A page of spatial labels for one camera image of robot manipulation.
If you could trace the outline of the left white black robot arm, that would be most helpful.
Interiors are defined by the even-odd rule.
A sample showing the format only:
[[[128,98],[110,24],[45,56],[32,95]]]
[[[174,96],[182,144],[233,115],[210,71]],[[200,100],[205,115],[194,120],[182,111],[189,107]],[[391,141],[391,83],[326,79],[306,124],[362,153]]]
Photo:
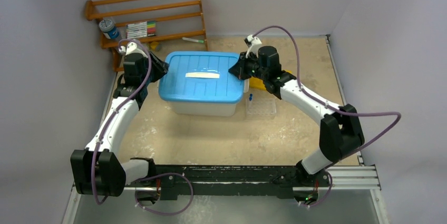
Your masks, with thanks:
[[[157,181],[152,158],[131,158],[121,163],[116,157],[123,137],[148,95],[147,86],[165,76],[168,63],[152,52],[124,56],[124,72],[117,80],[112,104],[94,138],[70,157],[74,185],[79,194],[118,197],[127,184],[138,180],[149,187]]]

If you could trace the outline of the yellow test tube rack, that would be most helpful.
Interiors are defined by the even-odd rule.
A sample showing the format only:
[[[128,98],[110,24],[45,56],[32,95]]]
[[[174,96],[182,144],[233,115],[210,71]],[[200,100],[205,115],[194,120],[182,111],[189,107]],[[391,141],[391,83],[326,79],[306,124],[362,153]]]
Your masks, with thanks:
[[[296,80],[296,76],[284,70],[251,70],[249,76],[250,87],[265,90],[269,93],[279,92],[286,82]]]

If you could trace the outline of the blue plastic lid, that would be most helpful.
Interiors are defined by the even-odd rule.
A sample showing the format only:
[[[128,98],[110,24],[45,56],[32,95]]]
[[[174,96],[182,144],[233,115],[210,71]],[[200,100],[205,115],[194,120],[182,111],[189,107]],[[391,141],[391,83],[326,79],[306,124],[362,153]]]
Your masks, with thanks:
[[[239,54],[231,52],[171,52],[159,95],[169,102],[236,104],[242,99],[244,82],[229,69],[238,59]]]

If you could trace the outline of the white plastic bin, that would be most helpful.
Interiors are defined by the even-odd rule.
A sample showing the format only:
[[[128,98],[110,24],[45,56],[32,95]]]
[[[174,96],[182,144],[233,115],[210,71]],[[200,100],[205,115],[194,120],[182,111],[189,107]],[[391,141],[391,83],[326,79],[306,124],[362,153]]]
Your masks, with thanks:
[[[237,104],[248,92],[248,81],[228,78],[185,78],[175,85],[160,86],[160,97],[177,114],[232,116]]]

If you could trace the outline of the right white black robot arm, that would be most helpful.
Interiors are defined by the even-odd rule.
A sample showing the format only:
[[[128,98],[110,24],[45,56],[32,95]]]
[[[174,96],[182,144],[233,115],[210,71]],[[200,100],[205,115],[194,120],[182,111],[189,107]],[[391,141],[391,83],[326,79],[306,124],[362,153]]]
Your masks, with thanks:
[[[229,73],[239,80],[252,77],[262,80],[267,92],[293,104],[319,126],[318,148],[296,164],[296,179],[300,184],[311,184],[318,172],[356,152],[365,143],[356,109],[350,104],[320,104],[310,98],[310,90],[299,85],[296,76],[282,69],[273,46],[261,47],[258,54],[240,53]]]

